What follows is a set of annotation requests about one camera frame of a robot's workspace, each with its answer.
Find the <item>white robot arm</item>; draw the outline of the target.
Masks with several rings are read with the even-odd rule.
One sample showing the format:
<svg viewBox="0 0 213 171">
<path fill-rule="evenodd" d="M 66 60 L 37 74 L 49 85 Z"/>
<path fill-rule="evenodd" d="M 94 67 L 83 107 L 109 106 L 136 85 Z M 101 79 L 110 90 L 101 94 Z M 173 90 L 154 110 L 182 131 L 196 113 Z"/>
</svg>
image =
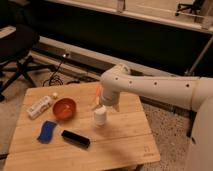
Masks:
<svg viewBox="0 0 213 171">
<path fill-rule="evenodd" d="M 189 76 L 133 76 L 117 64 L 100 77 L 99 103 L 119 104 L 129 92 L 196 112 L 184 171 L 213 171 L 213 78 Z"/>
</svg>

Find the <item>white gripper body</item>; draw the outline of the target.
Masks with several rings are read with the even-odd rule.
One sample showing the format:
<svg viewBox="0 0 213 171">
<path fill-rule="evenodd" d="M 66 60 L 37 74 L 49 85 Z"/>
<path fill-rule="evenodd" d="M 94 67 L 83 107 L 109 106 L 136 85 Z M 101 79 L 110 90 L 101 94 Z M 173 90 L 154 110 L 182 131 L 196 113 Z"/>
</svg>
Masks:
<svg viewBox="0 0 213 171">
<path fill-rule="evenodd" d="M 97 109 L 102 106 L 111 106 L 115 111 L 119 112 L 119 99 L 119 92 L 97 87 L 94 99 L 92 100 L 92 109 Z"/>
</svg>

